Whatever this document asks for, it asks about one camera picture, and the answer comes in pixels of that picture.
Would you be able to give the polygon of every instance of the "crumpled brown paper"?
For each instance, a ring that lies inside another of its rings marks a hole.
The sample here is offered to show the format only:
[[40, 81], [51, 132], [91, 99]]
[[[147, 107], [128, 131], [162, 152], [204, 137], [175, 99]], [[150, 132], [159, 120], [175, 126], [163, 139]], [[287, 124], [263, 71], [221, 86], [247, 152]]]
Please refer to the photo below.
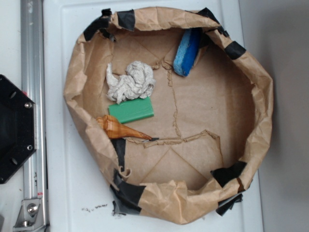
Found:
[[[95, 118], [108, 114], [106, 67], [125, 74], [140, 60], [152, 66], [156, 87], [151, 96], [154, 117], [128, 123], [159, 137], [126, 142], [125, 181], [144, 185], [138, 206], [141, 215], [178, 224], [189, 223], [216, 209], [218, 202], [246, 190], [270, 143], [273, 82], [249, 53], [231, 60], [224, 49], [232, 43], [210, 18], [178, 9], [138, 9], [134, 32], [122, 29], [117, 13], [107, 29], [116, 41], [99, 31], [90, 41], [82, 34], [74, 47], [64, 89], [68, 108], [105, 179], [113, 185], [118, 157]], [[172, 70], [183, 29], [202, 27], [212, 43], [188, 77]], [[247, 165], [239, 178], [224, 187], [210, 171], [237, 160]]]

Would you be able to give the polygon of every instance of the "seashell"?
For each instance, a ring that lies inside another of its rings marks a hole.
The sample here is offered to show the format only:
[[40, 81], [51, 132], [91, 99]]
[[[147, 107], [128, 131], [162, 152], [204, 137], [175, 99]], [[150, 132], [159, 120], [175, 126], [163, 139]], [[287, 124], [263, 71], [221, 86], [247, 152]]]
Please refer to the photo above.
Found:
[[124, 137], [136, 137], [146, 140], [152, 139], [147, 134], [121, 124], [114, 116], [104, 115], [103, 117], [97, 117], [96, 120], [110, 139], [119, 139]]

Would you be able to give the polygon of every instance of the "metal bracket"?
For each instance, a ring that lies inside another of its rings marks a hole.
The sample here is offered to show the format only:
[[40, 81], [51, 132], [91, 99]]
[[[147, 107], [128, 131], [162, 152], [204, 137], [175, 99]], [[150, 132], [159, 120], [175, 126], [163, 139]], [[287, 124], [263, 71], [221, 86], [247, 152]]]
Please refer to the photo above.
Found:
[[13, 227], [14, 232], [34, 231], [42, 227], [43, 207], [40, 199], [23, 200], [17, 222]]

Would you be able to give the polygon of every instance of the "black hexagonal plate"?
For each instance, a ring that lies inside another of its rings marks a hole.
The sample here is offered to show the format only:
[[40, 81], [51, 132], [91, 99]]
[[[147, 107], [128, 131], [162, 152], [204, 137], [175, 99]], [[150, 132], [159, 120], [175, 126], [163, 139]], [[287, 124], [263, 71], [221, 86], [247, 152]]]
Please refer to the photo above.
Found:
[[34, 153], [35, 104], [5, 76], [0, 75], [0, 184]]

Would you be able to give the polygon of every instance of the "metal rail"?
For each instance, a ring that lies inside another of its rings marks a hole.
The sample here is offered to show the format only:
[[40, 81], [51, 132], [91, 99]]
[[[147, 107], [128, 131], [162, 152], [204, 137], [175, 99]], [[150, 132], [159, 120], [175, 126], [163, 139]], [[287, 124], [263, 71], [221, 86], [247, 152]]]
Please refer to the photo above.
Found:
[[24, 200], [13, 231], [46, 231], [48, 189], [45, 142], [42, 0], [21, 0], [22, 90], [36, 103], [36, 152], [24, 164]]

